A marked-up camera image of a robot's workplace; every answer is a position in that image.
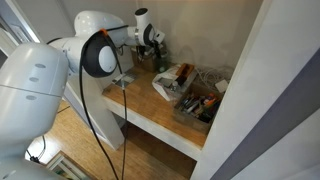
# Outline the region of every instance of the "white wall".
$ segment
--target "white wall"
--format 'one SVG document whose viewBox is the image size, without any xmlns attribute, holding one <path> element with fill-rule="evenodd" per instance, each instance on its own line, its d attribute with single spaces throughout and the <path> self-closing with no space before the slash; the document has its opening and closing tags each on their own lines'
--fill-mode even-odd
<svg viewBox="0 0 320 180">
<path fill-rule="evenodd" d="M 319 7 L 264 1 L 192 179 L 212 177 L 319 48 Z"/>
<path fill-rule="evenodd" d="M 320 172 L 310 171 L 320 165 L 319 120 L 320 109 L 233 179 L 319 179 Z"/>
<path fill-rule="evenodd" d="M 95 10 L 107 12 L 120 17 L 128 25 L 135 25 L 134 12 L 136 1 L 119 0 L 60 0 L 67 9 L 67 14 L 74 20 L 80 11 Z"/>
<path fill-rule="evenodd" d="M 59 0 L 15 0 L 44 43 L 74 35 L 73 24 Z"/>
<path fill-rule="evenodd" d="M 173 61 L 235 67 L 262 0 L 138 0 L 166 34 Z"/>
</svg>

